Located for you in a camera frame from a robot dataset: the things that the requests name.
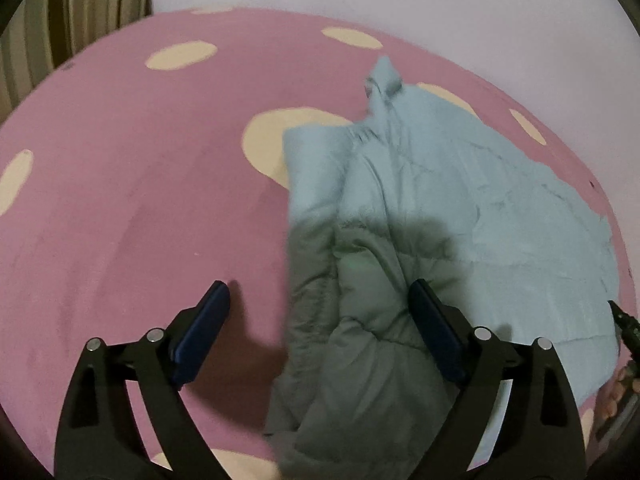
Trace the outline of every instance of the mattress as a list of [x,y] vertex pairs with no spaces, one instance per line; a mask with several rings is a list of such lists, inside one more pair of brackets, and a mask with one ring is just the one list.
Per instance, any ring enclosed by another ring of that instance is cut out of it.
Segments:
[[[0,129],[0,404],[47,467],[84,343],[127,342],[165,326],[214,280],[230,284],[232,313],[182,398],[212,448],[272,459],[261,431],[286,357],[282,132],[363,118],[362,81],[383,54],[408,83],[471,110],[607,216],[620,303],[633,309],[602,186],[481,77],[333,18],[241,8],[158,14],[60,67]],[[138,416],[140,394],[131,396]],[[580,407],[587,422],[594,402]],[[138,421],[148,453],[158,454],[148,419]]]

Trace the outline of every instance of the bed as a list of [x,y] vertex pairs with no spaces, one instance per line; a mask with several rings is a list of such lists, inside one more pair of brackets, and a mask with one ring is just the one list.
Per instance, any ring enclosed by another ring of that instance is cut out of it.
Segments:
[[[230,7],[157,14],[61,66],[0,130],[0,404],[47,468],[84,343],[165,326],[217,279],[230,284],[232,314],[183,399],[223,464],[277,478],[261,432],[286,358],[282,133],[363,118],[362,81],[381,54],[607,217],[620,304],[634,312],[622,234],[599,181],[487,81],[333,18]],[[141,413],[140,394],[130,394]],[[586,440],[595,404],[580,407]],[[139,426],[158,455],[149,421]]]

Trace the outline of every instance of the crumpled blanket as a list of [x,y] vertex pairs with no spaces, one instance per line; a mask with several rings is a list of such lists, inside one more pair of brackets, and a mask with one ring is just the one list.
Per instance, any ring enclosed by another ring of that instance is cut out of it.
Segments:
[[438,433],[457,391],[408,313],[417,278],[502,339],[551,339],[578,405],[616,363],[606,219],[475,116],[403,85],[388,58],[367,93],[363,122],[284,137],[289,359],[265,433],[296,480],[404,480]]

